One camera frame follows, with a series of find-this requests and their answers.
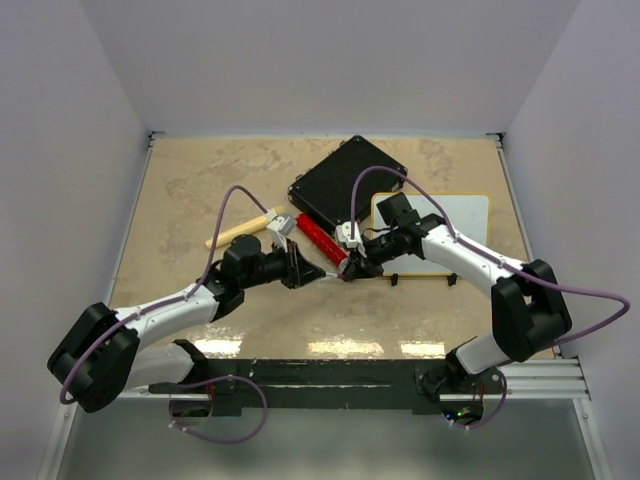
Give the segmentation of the red glitter microphone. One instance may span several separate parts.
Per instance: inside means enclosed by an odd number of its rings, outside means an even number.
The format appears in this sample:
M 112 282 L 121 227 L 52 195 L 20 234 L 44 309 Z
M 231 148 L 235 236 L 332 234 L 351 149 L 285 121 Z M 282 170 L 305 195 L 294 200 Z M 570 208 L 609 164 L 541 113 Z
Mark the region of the red glitter microphone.
M 318 250 L 339 270 L 347 260 L 347 254 L 309 215 L 300 213 L 296 217 L 297 227 L 318 248 Z

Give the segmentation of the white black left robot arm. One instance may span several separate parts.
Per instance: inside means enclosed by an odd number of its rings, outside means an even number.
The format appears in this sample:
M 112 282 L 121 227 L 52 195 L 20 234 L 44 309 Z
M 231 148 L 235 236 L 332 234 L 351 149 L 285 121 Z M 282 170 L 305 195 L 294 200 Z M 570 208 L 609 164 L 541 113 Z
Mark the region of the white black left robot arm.
M 109 405 L 131 387 L 135 362 L 152 344 L 186 328 L 214 322 L 236 310 L 249 288 L 280 282 L 290 290 L 323 279 L 292 240 L 261 250 L 252 235 L 233 240 L 196 283 L 154 302 L 113 310 L 102 302 L 87 307 L 47 362 L 60 382 L 59 400 L 87 413 Z

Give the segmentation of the black ribbed carrying case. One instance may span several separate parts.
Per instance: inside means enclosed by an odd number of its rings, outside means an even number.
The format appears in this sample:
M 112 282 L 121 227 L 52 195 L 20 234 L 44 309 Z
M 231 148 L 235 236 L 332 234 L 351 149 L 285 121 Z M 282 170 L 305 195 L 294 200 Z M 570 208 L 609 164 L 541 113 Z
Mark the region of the black ribbed carrying case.
M 371 166 L 384 166 L 392 171 L 377 170 L 367 174 L 359 183 L 356 205 L 352 206 L 356 179 Z M 366 219 L 376 194 L 400 189 L 404 181 L 396 176 L 397 173 L 407 175 L 408 169 L 364 137 L 356 135 L 298 176 L 288 187 L 288 198 L 332 236 L 336 227 L 350 220 L 351 212 L 358 221 Z

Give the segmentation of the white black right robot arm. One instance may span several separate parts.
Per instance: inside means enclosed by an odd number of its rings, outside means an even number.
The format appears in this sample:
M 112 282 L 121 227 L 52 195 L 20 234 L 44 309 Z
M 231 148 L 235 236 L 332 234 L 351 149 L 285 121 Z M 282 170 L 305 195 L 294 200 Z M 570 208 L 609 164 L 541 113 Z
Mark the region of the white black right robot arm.
M 570 314 L 547 263 L 500 256 L 451 227 L 444 216 L 420 215 L 403 193 L 381 202 L 378 210 L 387 229 L 373 239 L 363 238 L 354 222 L 336 229 L 349 252 L 345 280 L 379 276 L 384 263 L 409 255 L 457 274 L 491 302 L 490 332 L 450 351 L 432 375 L 442 377 L 452 390 L 469 392 L 481 373 L 508 361 L 523 362 L 571 330 Z

